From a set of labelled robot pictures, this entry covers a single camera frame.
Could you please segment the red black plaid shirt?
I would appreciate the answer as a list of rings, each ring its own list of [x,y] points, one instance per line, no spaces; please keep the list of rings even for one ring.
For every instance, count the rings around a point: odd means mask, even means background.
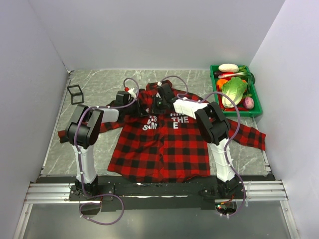
[[[210,175],[208,145],[196,120],[167,113],[101,124],[100,132],[122,128],[108,165],[134,182],[184,182]]]

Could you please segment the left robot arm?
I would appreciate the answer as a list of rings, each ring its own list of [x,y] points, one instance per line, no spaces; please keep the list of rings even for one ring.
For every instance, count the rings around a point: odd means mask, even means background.
[[[87,200],[98,196],[98,175],[94,166],[94,144],[105,123],[119,122],[125,116],[141,116],[139,90],[118,91],[107,106],[78,105],[65,129],[66,137],[75,153],[77,176],[75,187]]]

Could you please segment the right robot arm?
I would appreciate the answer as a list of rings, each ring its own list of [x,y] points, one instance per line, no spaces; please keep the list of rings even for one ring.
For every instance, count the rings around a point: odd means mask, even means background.
[[[213,151],[218,193],[222,198],[230,198],[235,193],[235,186],[231,183],[235,173],[231,168],[229,147],[226,145],[230,124],[218,103],[201,103],[186,97],[180,98],[174,94],[168,83],[158,82],[157,90],[160,97],[153,103],[156,113],[172,110],[196,120],[201,137]]]

